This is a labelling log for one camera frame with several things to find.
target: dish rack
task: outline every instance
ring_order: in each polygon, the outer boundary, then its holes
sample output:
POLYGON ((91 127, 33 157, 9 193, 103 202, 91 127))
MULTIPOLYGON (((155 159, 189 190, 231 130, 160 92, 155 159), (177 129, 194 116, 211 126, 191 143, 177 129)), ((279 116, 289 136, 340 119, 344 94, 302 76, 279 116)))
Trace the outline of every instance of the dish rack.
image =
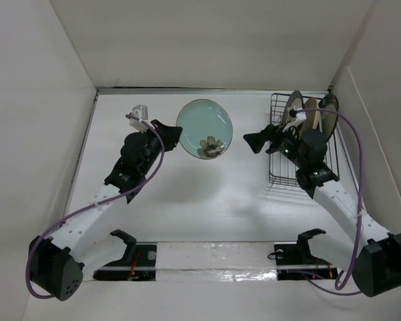
MULTIPOLYGON (((273 94, 270 101, 270 123, 273 125, 281 124, 285 105, 288 101, 289 94, 273 94)), ((303 96, 306 101, 310 96, 303 96)), ((336 136, 333 134, 327 142, 327 153, 325 155, 325 163, 327 166, 340 177, 339 160, 337 153, 336 136)), ((277 189, 301 190, 295 178, 297 167, 283 156, 280 152, 269 155, 269 187, 277 189)))

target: black joint housing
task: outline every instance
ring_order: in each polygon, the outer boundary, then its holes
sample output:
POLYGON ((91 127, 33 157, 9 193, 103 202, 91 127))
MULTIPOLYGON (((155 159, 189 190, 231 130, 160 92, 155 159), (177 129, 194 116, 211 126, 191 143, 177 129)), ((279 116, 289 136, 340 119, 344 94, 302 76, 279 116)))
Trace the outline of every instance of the black joint housing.
POLYGON ((401 234, 364 246, 355 261, 352 276, 368 297, 401 286, 401 234))
MULTIPOLYGON (((30 243, 30 251, 37 238, 30 243)), ((70 248, 60 249, 50 239, 43 239, 31 262, 30 280, 59 301, 65 301, 79 288, 83 267, 82 263, 74 261, 70 248)))

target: white floor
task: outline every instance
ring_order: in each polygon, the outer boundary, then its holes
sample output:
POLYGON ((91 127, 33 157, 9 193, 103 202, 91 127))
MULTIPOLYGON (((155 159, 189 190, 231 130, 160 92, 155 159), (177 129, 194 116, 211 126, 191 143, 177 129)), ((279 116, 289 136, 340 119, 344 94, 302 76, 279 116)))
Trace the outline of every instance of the white floor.
MULTIPOLYGON (((128 212, 122 229, 139 241, 282 241, 320 227, 348 240, 331 216, 302 193, 266 189, 267 155, 252 154, 242 139, 267 124, 270 93, 263 92, 100 96, 70 209, 85 205, 111 171, 132 131, 124 115, 133 106, 146 104, 150 119, 174 124, 181 107, 197 98, 214 100, 229 113, 234 127, 230 149, 210 161, 196 160, 180 147, 168 153, 158 176, 121 208, 128 212)), ((342 146, 338 153, 342 181, 355 197, 342 146)), ((160 243, 158 281, 84 282, 66 302, 30 297, 23 321, 401 321, 400 288, 375 298, 339 297, 306 281, 278 282, 275 265, 267 259, 271 246, 160 243)), ((333 281, 320 284, 333 289, 333 281)), ((345 290, 357 288, 350 282, 345 290)))
MULTIPOLYGON (((132 107, 147 105, 149 119, 174 125, 186 103, 207 98, 231 117, 234 135, 229 149, 210 161, 194 158, 180 146, 166 153, 152 182, 131 204, 121 206, 128 220, 120 229, 138 241, 291 241, 319 227, 346 241, 337 223, 307 195, 266 187, 268 155, 253 154, 242 137, 268 124, 270 96, 270 92, 99 96, 70 211, 91 201, 111 172, 125 137, 133 131, 124 117, 132 107)), ((339 153, 342 181, 355 197, 341 146, 339 153)))

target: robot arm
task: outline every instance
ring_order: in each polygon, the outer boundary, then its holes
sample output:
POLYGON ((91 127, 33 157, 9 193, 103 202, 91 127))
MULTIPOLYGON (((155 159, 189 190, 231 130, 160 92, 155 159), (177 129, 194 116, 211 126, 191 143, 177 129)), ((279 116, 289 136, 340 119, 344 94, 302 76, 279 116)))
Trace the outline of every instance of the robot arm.
MULTIPOLYGON (((331 214, 352 242, 357 241, 358 215, 361 215, 362 229, 352 276, 365 295, 372 297, 401 286, 401 234, 391 234, 364 210, 358 214, 354 200, 323 162, 327 145, 320 131, 306 130, 298 137, 296 128, 270 124, 259 133, 244 135, 244 139, 256 154, 269 141, 267 153, 280 152, 299 167, 296 172, 299 186, 331 214)), ((324 259, 345 271, 354 248, 320 229, 300 234, 296 247, 306 260, 324 259)))
MULTIPOLYGON (((169 127, 157 120, 151 122, 163 141, 164 151, 177 145, 182 128, 169 127)), ((83 215, 68 219, 47 239, 42 239, 33 253, 30 280, 58 300, 71 297, 81 281, 91 280, 103 265, 126 259, 130 263, 136 253, 136 240, 119 230, 126 220, 125 206, 139 193, 112 201, 116 195, 130 192, 146 182, 146 174, 161 153, 162 145, 151 130, 128 135, 120 151, 121 157, 105 178, 92 206, 83 215)), ((30 251, 37 241, 30 244, 30 251)))

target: purple cable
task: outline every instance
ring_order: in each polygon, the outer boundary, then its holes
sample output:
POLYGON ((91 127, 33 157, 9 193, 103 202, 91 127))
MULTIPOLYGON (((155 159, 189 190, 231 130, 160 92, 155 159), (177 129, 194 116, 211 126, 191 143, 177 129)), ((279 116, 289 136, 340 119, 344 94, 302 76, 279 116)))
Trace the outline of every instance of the purple cable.
MULTIPOLYGON (((363 152, 362 152, 362 143, 361 143, 361 138, 358 132, 355 129, 355 126, 352 124, 352 122, 347 119, 344 115, 340 114, 336 110, 328 110, 328 109, 323 109, 323 108, 312 108, 312 109, 301 109, 297 110, 296 113, 299 112, 331 112, 332 114, 336 114, 339 117, 341 117, 352 129, 352 131, 355 134, 356 140, 358 142, 358 149, 359 149, 359 154, 360 154, 360 186, 358 188, 358 214, 361 213, 362 211, 362 195, 364 194, 364 157, 363 157, 363 152)), ((347 270, 346 276, 344 280, 342 281, 341 284, 340 278, 343 276, 344 271, 341 271, 339 275, 337 276, 336 282, 334 283, 334 288, 337 291, 342 290, 346 284, 348 283, 350 276, 352 275, 352 272, 355 267, 355 261, 356 261, 356 255, 358 253, 358 246, 360 244, 360 239, 361 239, 361 229, 362 229, 362 218, 361 215, 358 215, 357 223, 356 223, 356 235, 355 235, 355 241, 354 241, 354 250, 352 251, 352 256, 349 264, 349 268, 347 270)))
POLYGON ((306 276, 314 276, 315 278, 321 279, 321 280, 325 280, 325 278, 323 278, 322 276, 320 276, 319 274, 315 274, 315 273, 311 273, 308 271, 302 271, 302 270, 289 270, 287 271, 288 273, 298 273, 298 274, 303 274, 303 276, 305 277, 305 279, 307 281, 309 281, 309 283, 315 287, 317 287, 318 289, 325 291, 329 294, 334 294, 335 296, 357 296, 358 294, 361 294, 361 291, 357 291, 357 292, 351 292, 351 293, 339 293, 339 292, 333 292, 327 289, 324 289, 323 287, 317 285, 315 282, 313 282, 312 280, 309 280, 306 276))
MULTIPOLYGON (((127 117, 128 119, 135 119, 135 120, 137 120, 137 121, 140 120, 138 117, 135 117, 135 116, 133 116, 133 115, 131 115, 131 114, 125 115, 125 117, 127 117)), ((110 203, 110 202, 112 202, 112 201, 115 201, 116 199, 120 199, 120 198, 122 198, 122 197, 125 197, 126 195, 129 195, 129 194, 131 194, 131 193, 133 193, 133 192, 135 192, 135 191, 141 189, 145 184, 147 184, 148 182, 150 182, 150 181, 152 180, 152 178, 153 178, 153 177, 156 175, 156 173, 158 172, 160 166, 162 166, 163 158, 164 158, 164 155, 165 155, 165 146, 164 146, 164 144, 163 144, 163 140, 161 139, 160 135, 157 133, 156 129, 155 129, 153 126, 149 125, 148 123, 146 123, 146 122, 143 121, 143 120, 142 120, 142 123, 143 123, 143 125, 147 126, 147 128, 150 129, 150 130, 153 132, 153 134, 156 135, 156 137, 158 138, 158 140, 159 140, 159 142, 160 142, 160 145, 161 145, 161 147, 162 147, 162 150, 161 150, 161 153, 160 153, 160 160, 159 160, 158 166, 154 169, 153 173, 152 173, 144 182, 142 182, 142 183, 139 184, 138 186, 134 187, 133 189, 130 189, 129 191, 127 191, 127 192, 125 192, 125 193, 122 193, 122 194, 119 194, 119 195, 110 197, 110 198, 108 198, 108 199, 104 199, 104 200, 102 200, 102 201, 99 201, 99 202, 98 202, 98 205, 103 205, 103 204, 106 204, 106 203, 110 203)), ((96 206, 95 204, 91 204, 91 205, 85 206, 85 207, 83 207, 83 208, 81 208, 81 209, 78 209, 77 211, 75 211, 75 212, 73 212, 73 213, 71 213, 71 214, 69 214, 69 215, 67 215, 67 216, 64 216, 64 217, 63 217, 62 219, 60 219, 58 222, 54 223, 51 227, 49 227, 48 229, 46 229, 46 231, 44 231, 44 232, 37 238, 37 240, 34 242, 33 247, 31 248, 31 251, 30 251, 29 254, 28 254, 27 266, 25 267, 25 284, 27 284, 27 289, 28 289, 29 293, 30 293, 33 297, 35 297, 35 298, 37 298, 37 299, 50 299, 50 298, 53 298, 53 296, 50 296, 50 295, 49 295, 49 296, 43 296, 43 295, 41 295, 41 294, 38 294, 38 293, 33 289, 33 286, 31 285, 31 281, 30 281, 30 278, 31 278, 31 276, 30 276, 31 262, 33 261, 34 253, 35 253, 36 249, 39 247, 40 242, 41 242, 43 239, 45 239, 45 237, 47 237, 51 232, 53 232, 55 229, 57 229, 62 223, 64 223, 65 221, 67 221, 68 219, 71 219, 72 217, 75 217, 76 215, 79 215, 79 214, 81 214, 81 213, 87 211, 88 209, 93 209, 95 206, 96 206)))

